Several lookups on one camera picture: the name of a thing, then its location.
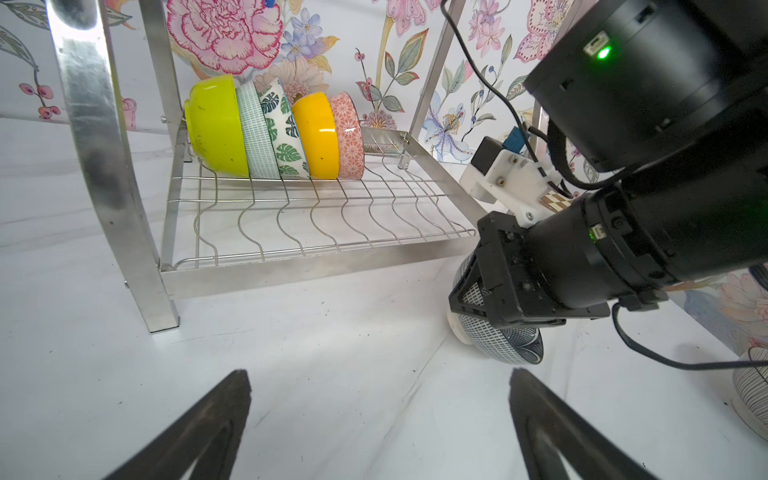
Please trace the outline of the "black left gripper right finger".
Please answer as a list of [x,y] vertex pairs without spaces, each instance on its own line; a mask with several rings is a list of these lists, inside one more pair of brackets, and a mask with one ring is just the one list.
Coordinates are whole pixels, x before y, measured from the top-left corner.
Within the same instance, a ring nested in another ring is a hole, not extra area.
[[509,406],[531,479],[652,479],[530,371],[510,377]]

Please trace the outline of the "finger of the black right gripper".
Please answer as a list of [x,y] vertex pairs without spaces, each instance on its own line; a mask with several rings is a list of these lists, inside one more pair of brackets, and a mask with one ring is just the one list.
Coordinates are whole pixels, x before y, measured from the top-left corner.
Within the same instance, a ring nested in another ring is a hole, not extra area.
[[486,307],[481,290],[481,272],[475,253],[468,255],[459,266],[448,296],[452,313],[472,318],[485,318]]

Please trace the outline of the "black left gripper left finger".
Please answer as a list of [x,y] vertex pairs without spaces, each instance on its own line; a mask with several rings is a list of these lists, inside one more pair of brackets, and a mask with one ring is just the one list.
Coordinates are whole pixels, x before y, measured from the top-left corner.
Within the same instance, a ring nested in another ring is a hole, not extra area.
[[228,479],[251,404],[247,371],[238,369],[141,451],[108,475],[110,479]]

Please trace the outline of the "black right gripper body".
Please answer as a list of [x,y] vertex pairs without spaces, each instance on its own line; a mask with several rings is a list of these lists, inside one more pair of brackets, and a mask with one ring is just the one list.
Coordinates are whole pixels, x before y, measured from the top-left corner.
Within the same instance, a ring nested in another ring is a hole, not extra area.
[[570,308],[556,299],[527,246],[528,232],[510,214],[491,212],[478,222],[476,260],[486,317],[495,327],[555,327],[568,319],[609,315],[607,303]]

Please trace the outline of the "dark blue floral bowl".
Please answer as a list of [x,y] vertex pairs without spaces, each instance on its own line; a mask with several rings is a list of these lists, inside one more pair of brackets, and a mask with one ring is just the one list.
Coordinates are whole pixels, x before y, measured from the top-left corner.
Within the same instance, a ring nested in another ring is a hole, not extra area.
[[544,344],[536,328],[500,330],[488,321],[447,310],[447,321],[455,337],[484,355],[511,365],[537,365],[544,358]]

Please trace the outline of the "black white patterned bowl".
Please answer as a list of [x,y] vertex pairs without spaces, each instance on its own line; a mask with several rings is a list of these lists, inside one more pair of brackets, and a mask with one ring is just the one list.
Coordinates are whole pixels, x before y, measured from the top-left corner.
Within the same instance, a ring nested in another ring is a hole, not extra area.
[[339,147],[339,178],[360,180],[365,171],[365,152],[355,105],[346,92],[332,96],[329,103]]

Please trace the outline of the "pink ribbed glass bowl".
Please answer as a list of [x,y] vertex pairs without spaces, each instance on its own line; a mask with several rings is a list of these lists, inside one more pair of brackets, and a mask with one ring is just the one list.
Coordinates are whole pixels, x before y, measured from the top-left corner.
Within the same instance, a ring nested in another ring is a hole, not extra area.
[[767,366],[736,369],[732,382],[735,412],[754,433],[767,440]]

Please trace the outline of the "green leaf pattern bowl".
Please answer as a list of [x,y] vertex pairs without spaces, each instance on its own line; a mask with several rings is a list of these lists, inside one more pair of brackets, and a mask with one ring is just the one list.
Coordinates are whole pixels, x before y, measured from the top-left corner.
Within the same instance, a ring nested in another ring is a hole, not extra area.
[[280,177],[309,179],[309,165],[287,94],[275,78],[259,95]]

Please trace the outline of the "yellow plastic bowl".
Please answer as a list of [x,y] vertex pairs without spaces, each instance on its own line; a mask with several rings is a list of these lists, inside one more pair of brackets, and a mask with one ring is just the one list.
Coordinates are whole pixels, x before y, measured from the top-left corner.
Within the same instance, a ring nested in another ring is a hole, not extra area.
[[292,112],[310,175],[321,180],[336,180],[340,171],[340,153],[328,97],[322,92],[302,97],[294,103]]

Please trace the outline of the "pale teal ceramic bowl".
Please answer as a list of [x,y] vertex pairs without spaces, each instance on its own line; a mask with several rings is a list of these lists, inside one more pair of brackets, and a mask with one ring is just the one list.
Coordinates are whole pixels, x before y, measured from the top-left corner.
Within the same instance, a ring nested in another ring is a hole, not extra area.
[[249,175],[255,179],[281,178],[260,98],[252,83],[236,88]]

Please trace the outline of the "lime green plastic bowl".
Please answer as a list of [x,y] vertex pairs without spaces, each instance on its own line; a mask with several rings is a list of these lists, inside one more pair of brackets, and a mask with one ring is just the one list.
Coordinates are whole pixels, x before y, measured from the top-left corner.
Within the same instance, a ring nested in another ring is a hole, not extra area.
[[231,75],[195,84],[184,102],[188,137],[194,153],[217,174],[248,178],[235,80]]

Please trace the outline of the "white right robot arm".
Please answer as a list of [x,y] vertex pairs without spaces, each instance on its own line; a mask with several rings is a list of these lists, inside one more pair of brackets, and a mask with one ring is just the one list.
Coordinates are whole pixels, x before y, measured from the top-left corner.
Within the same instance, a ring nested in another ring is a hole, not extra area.
[[655,309],[668,287],[767,260],[767,5],[601,1],[525,80],[564,177],[607,179],[524,227],[492,212],[454,313],[504,328]]

